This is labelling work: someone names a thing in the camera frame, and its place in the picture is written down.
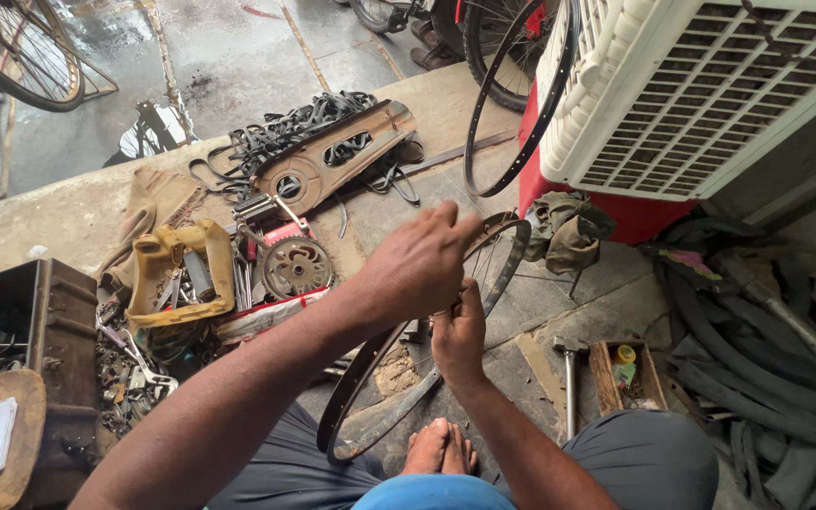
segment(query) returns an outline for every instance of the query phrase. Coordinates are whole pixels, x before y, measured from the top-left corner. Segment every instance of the wooden box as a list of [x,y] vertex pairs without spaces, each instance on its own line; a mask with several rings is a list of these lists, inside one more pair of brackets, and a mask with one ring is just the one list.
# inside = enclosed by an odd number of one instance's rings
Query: wooden box
[[640,381],[646,399],[653,399],[661,409],[669,409],[666,399],[663,398],[663,389],[660,381],[656,377],[654,360],[650,356],[650,349],[647,344],[639,340],[625,342],[597,342],[590,346],[588,364],[590,371],[594,374],[594,386],[596,389],[596,400],[600,406],[600,415],[607,414],[622,409],[622,397],[616,385],[616,378],[613,377],[613,366],[610,358],[610,350],[618,345],[626,344],[635,350],[635,366],[637,367],[636,379]]

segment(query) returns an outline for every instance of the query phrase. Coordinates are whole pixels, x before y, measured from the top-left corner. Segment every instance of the sack cloth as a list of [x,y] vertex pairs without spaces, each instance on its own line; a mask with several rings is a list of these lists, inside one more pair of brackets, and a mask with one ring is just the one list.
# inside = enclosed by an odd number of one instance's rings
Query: sack cloth
[[131,242],[164,223],[175,227],[190,221],[187,214],[203,200],[198,181],[142,166],[130,180],[130,193],[121,218],[121,244],[113,249],[93,274],[99,287],[127,302],[134,289]]
[[525,219],[532,231],[524,260],[545,259],[554,274],[579,272],[598,261],[600,240],[617,225],[582,191],[550,191],[531,204]]

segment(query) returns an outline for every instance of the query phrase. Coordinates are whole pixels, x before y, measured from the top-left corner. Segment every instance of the water puddle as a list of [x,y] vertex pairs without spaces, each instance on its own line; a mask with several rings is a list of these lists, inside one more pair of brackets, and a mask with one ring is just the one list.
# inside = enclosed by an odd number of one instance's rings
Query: water puddle
[[137,103],[137,121],[119,139],[119,151],[102,166],[160,154],[198,142],[178,107],[166,96]]

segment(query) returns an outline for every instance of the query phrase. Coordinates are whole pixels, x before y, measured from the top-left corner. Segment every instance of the hammer head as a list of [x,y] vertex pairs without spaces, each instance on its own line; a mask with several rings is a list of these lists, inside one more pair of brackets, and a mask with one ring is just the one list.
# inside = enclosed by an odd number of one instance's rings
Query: hammer head
[[590,346],[581,340],[553,337],[553,348],[560,352],[588,352]]

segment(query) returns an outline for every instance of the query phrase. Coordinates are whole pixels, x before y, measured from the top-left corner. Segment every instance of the red cooler base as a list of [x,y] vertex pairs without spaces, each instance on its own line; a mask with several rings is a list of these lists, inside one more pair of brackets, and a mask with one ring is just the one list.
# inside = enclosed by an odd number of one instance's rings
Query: red cooler base
[[[527,109],[518,127],[518,144],[522,145],[537,120],[537,82],[530,90]],[[534,151],[527,164],[521,169],[518,182],[518,210],[520,216],[527,211],[535,199],[549,191],[575,191],[574,188],[561,182],[546,180],[540,173],[540,150]],[[668,227],[673,221],[688,214],[697,205],[697,201],[668,202],[651,199],[640,199],[625,195],[614,195],[588,191],[590,201],[609,214],[618,222],[618,227],[609,240],[638,244],[644,242]]]

